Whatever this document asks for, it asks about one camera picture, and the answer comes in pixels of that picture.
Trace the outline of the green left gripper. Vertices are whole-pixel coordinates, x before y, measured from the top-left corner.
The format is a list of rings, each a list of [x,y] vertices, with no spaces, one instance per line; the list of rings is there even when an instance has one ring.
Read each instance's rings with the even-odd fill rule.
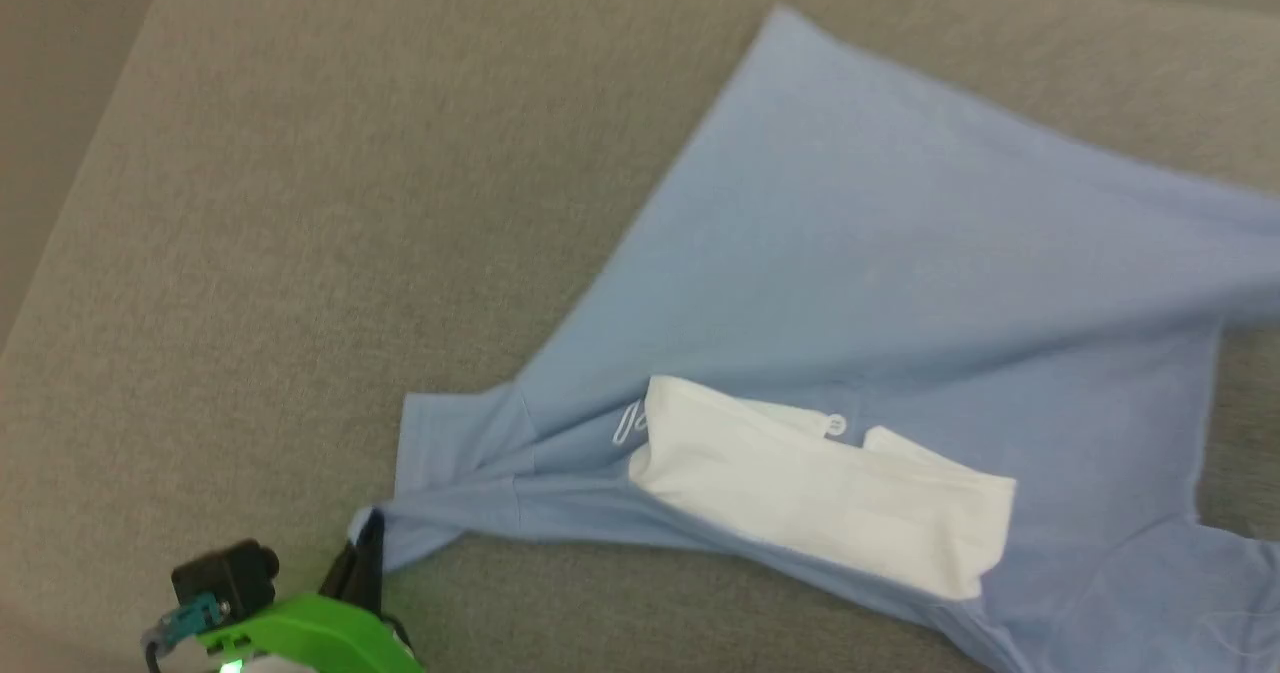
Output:
[[[426,673],[383,619],[385,517],[370,511],[330,564],[319,594],[196,636],[218,673]]]

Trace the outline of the light blue white-collared polo shirt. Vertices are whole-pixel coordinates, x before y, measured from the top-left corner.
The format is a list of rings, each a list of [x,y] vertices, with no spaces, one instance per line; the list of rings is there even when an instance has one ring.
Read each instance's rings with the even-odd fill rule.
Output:
[[[778,8],[511,383],[411,394],[385,566],[463,532],[742,557],[997,673],[1280,673],[1202,525],[1280,198],[1079,143]]]

